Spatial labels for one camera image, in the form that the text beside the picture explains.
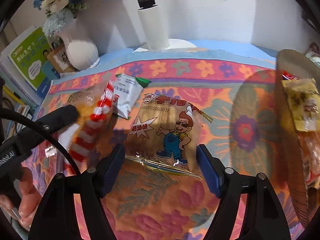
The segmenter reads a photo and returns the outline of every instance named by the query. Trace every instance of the floral tablecloth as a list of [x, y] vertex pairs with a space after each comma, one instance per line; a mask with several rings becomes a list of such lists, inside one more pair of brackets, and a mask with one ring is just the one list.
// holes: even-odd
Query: floral tablecloth
[[[65, 105], [71, 93], [119, 73], [151, 79], [145, 93], [187, 100], [210, 115], [213, 123], [203, 124], [201, 142], [225, 166], [239, 173], [267, 174], [284, 208], [292, 239], [297, 238], [303, 228], [285, 183], [286, 163], [277, 150], [274, 70], [208, 59], [136, 61], [53, 85], [38, 117]], [[136, 116], [141, 102], [142, 97], [131, 116]], [[103, 135], [92, 159], [98, 160], [111, 152], [116, 143], [122, 143], [131, 122], [116, 120], [113, 133]], [[57, 156], [46, 158], [45, 147], [45, 143], [39, 145], [25, 162], [42, 194], [60, 165]], [[240, 233], [245, 199], [246, 196], [242, 196], [232, 239]], [[82, 238], [90, 239], [79, 196], [75, 200]], [[209, 192], [204, 180], [153, 172], [126, 160], [112, 192], [102, 203], [119, 240], [200, 240], [209, 228], [219, 200]]]

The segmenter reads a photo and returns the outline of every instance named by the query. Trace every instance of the orange flower pattern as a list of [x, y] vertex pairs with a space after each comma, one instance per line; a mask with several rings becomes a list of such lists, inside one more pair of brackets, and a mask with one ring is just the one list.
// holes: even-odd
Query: orange flower pattern
[[154, 63], [150, 64], [149, 68], [152, 69], [152, 77], [156, 77], [159, 73], [165, 73], [167, 68], [165, 67], [165, 62], [160, 62], [156, 60]]
[[118, 69], [117, 69], [117, 71], [116, 71], [116, 75], [118, 75], [118, 74], [124, 74], [124, 70], [125, 70], [125, 67], [118, 67]]
[[95, 74], [92, 78], [91, 78], [91, 84], [90, 86], [93, 86], [95, 84], [97, 84], [99, 82], [99, 78], [100, 78], [100, 75], [99, 74]]
[[239, 71], [243, 73], [243, 76], [245, 79], [250, 77], [253, 73], [251, 71], [250, 67], [246, 67], [245, 65], [241, 64], [241, 67], [239, 68]]
[[215, 71], [212, 69], [212, 64], [201, 60], [200, 63], [196, 64], [196, 68], [201, 71], [200, 76], [206, 78], [208, 75], [213, 75]]
[[74, 79], [73, 84], [72, 84], [72, 88], [78, 86], [78, 85], [79, 85], [79, 82], [80, 82], [80, 79], [79, 79], [79, 78]]

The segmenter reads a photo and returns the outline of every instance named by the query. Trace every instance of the cartoon chef character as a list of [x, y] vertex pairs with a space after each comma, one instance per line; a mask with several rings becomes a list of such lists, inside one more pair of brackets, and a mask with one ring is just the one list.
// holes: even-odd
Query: cartoon chef character
[[186, 165], [188, 161], [182, 158], [182, 151], [184, 146], [187, 145], [191, 138], [186, 134], [190, 132], [193, 127], [192, 109], [191, 106], [187, 107], [187, 112], [183, 111], [179, 114], [179, 120], [176, 122], [174, 129], [166, 130], [161, 126], [158, 128], [157, 135], [164, 134], [164, 150], [158, 151], [157, 156], [160, 158], [173, 158], [179, 164]]

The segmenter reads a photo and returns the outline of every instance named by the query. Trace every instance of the plastic bag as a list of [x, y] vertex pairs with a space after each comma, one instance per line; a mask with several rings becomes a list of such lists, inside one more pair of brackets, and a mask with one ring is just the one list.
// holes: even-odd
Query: plastic bag
[[[69, 149], [69, 154], [75, 160], [78, 168], [88, 161], [103, 125], [112, 115], [113, 90], [112, 82], [103, 82], [76, 92], [68, 99], [68, 103], [74, 105], [80, 114], [76, 122], [78, 129], [73, 134]], [[74, 174], [67, 160], [65, 160], [65, 169]]]
[[151, 81], [145, 78], [136, 78], [125, 74], [117, 75], [114, 91], [114, 112], [120, 117], [129, 119], [129, 114], [143, 88]]
[[200, 115], [187, 101], [145, 95], [125, 141], [126, 157], [163, 171], [200, 177], [196, 161]]
[[320, 131], [320, 95], [314, 79], [283, 80], [297, 131]]
[[319, 132], [299, 132], [303, 152], [303, 171], [307, 188], [320, 188], [320, 137]]

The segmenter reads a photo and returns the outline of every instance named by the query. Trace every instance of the packaged bread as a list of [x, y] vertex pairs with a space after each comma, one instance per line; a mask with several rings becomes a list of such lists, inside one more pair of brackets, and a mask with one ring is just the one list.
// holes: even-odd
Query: packaged bread
[[314, 79], [282, 80], [297, 131], [320, 131], [320, 95]]
[[201, 114], [187, 101], [145, 95], [125, 141], [126, 157], [151, 168], [200, 177], [196, 146]]
[[[74, 105], [79, 112], [76, 127], [70, 127], [76, 132], [69, 147], [69, 154], [78, 168], [89, 160], [101, 129], [112, 115], [113, 90], [113, 82], [102, 82], [69, 97], [68, 103]], [[69, 173], [74, 173], [66, 159], [64, 166]]]

